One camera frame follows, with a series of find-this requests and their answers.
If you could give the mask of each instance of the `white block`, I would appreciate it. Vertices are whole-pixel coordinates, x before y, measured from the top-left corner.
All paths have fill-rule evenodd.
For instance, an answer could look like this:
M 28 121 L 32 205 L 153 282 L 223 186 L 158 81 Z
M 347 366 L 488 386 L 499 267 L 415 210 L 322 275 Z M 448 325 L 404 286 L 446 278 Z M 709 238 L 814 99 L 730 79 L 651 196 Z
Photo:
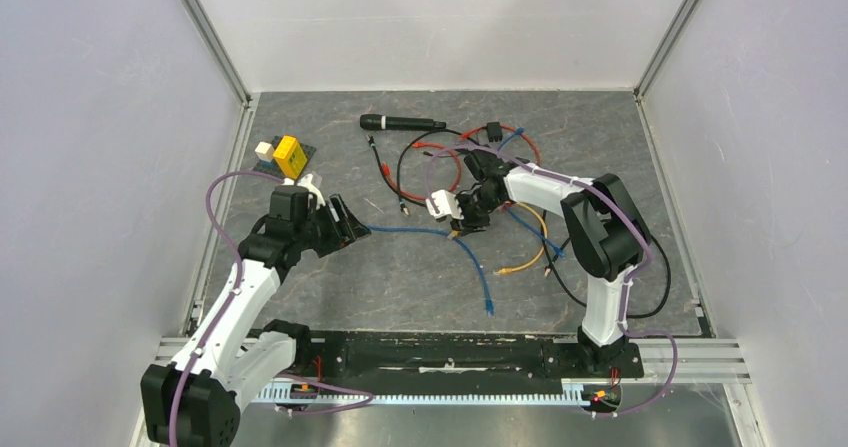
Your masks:
M 264 160 L 265 162 L 274 161 L 274 146 L 268 142 L 259 142 L 259 145 L 256 146 L 255 152 L 256 156 L 259 157 L 259 160 Z
M 426 203 L 427 210 L 430 212 L 430 215 L 436 219 L 441 219 L 448 215 L 454 219 L 464 218 L 462 216 L 462 211 L 459 209 L 459 204 L 456 202 L 456 195 L 448 192 L 447 190 L 437 190 L 436 192 L 433 192 L 432 199 L 428 198 Z

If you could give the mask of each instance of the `black microphone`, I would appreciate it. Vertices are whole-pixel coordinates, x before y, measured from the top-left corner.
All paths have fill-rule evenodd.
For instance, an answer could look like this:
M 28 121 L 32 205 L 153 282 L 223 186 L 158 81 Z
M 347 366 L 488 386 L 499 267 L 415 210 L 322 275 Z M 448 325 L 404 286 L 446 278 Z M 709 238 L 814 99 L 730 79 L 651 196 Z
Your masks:
M 448 124 L 433 119 L 410 119 L 406 117 L 387 117 L 380 114 L 359 116 L 359 126 L 365 130 L 438 130 L 446 129 Z

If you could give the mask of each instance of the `table surface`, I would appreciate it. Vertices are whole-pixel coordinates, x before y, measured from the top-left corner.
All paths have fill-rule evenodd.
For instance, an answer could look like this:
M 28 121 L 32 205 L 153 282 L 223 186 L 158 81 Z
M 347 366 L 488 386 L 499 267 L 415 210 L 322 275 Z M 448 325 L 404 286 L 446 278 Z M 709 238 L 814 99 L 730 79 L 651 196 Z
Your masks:
M 398 210 L 396 196 L 380 178 L 373 153 L 359 128 L 363 113 L 443 120 L 465 131 L 500 121 L 520 126 L 539 146 L 546 168 L 583 177 L 610 172 L 624 181 L 651 232 L 670 257 L 672 290 L 665 309 L 655 317 L 633 320 L 632 330 L 661 328 L 678 335 L 701 333 L 692 291 L 686 279 L 677 242 L 648 142 L 632 94 L 627 92 L 315 92 L 263 93 L 249 134 L 243 169 L 256 163 L 253 149 L 260 141 L 292 135 L 318 148 L 307 171 L 323 178 L 325 195 L 338 193 L 363 223 L 390 227 L 427 227 L 443 231 L 425 209 L 410 205 L 411 216 Z M 377 132 L 381 157 L 395 171 L 400 151 L 415 132 Z M 451 143 L 440 133 L 433 142 Z M 532 158 L 520 139 L 505 151 Z M 412 151 L 404 159 L 404 190 L 423 195 L 423 172 L 429 157 Z M 456 175 L 453 162 L 439 159 L 434 183 L 446 186 Z M 462 186 L 472 184 L 463 173 Z M 256 219 L 267 213 L 273 185 L 267 180 L 238 179 L 225 229 L 236 241 L 244 238 Z M 538 225 L 529 213 L 519 215 Z M 564 222 L 550 220 L 550 237 L 557 244 L 566 236 Z M 494 275 L 502 267 L 533 258 L 539 239 L 507 213 L 492 215 L 488 231 L 463 240 L 479 258 L 495 304 L 495 315 L 484 309 L 477 272 L 458 245 L 435 235 L 373 233 L 369 238 L 318 259 L 305 253 L 301 262 L 266 304 L 256 325 L 279 318 L 315 329 L 424 330 L 574 333 L 584 309 L 571 301 L 551 275 L 543 275 L 540 260 L 529 269 Z M 566 249 L 557 263 L 564 280 L 585 299 L 586 274 Z M 665 284 L 661 258 L 635 282 L 630 312 L 647 312 L 659 301 Z M 208 309 L 229 275 L 232 256 L 222 243 L 207 282 Z

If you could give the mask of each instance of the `yellow block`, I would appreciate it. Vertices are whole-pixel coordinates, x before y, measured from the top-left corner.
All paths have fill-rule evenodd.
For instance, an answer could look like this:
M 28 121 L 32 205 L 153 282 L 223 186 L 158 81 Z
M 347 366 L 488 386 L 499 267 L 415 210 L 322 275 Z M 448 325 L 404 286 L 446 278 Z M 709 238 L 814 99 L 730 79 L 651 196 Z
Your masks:
M 280 170 L 290 179 L 297 179 L 303 168 L 306 167 L 306 154 L 300 147 L 300 143 L 292 136 L 285 136 L 280 145 L 274 150 L 274 160 L 280 166 Z

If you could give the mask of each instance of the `red cable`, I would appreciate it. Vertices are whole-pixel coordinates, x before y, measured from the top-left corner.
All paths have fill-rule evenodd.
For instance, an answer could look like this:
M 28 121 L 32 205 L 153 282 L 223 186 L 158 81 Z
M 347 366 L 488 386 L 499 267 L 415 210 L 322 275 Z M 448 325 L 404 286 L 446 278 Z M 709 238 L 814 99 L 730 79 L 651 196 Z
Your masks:
M 314 359 L 312 359 L 312 363 L 315 365 L 315 369 L 318 372 L 318 382 L 320 382 L 321 377 L 323 376 L 322 372 L 321 372 L 321 370 L 322 370 L 321 369 L 321 356 L 319 355 L 319 356 L 315 357 Z
M 501 127 L 504 130 L 508 130 L 510 132 L 515 132 L 515 130 L 516 130 L 515 127 L 510 127 L 509 125 L 501 124 Z M 462 138 L 468 140 L 469 137 L 476 134 L 477 132 L 480 132 L 481 130 L 483 130 L 485 128 L 486 128 L 486 126 L 484 125 L 483 127 L 477 127 L 476 129 L 471 129 L 468 132 L 462 134 Z M 529 145 L 531 149 L 533 149 L 533 155 L 536 156 L 536 165 L 541 166 L 542 165 L 542 154 L 539 152 L 539 148 L 536 147 L 536 143 L 533 142 L 532 140 L 530 140 L 530 137 L 527 137 L 523 132 L 518 134 L 518 135 L 519 135 L 519 137 L 524 139 L 525 142 L 527 142 L 527 145 Z
M 434 149 L 444 149 L 445 148 L 445 146 L 442 145 L 442 144 L 434 144 L 434 143 L 431 143 L 431 142 L 416 142 L 416 143 L 412 144 L 413 149 L 420 149 L 420 148 L 423 148 L 423 147 L 431 147 L 431 148 L 434 148 Z M 459 162 L 459 156 L 456 155 L 456 152 L 449 152 L 449 154 L 451 155 L 451 157 L 453 157 L 453 161 L 456 163 L 456 178 L 453 181 L 453 185 L 451 185 L 450 188 L 448 189 L 450 192 L 453 192 L 459 186 L 459 181 L 462 180 L 462 164 Z M 397 190 L 397 184 L 395 183 L 395 180 L 392 178 L 391 171 L 389 170 L 389 164 L 383 162 L 383 165 L 381 166 L 381 168 L 383 169 L 383 174 L 386 176 L 386 180 L 389 181 L 389 184 L 391 184 L 393 189 Z M 423 197 L 423 196 L 420 196 L 420 195 L 410 194 L 409 192 L 407 192 L 405 190 L 401 190 L 401 193 L 403 195 L 409 197 L 410 199 L 420 200 L 422 202 L 426 199 L 426 197 Z

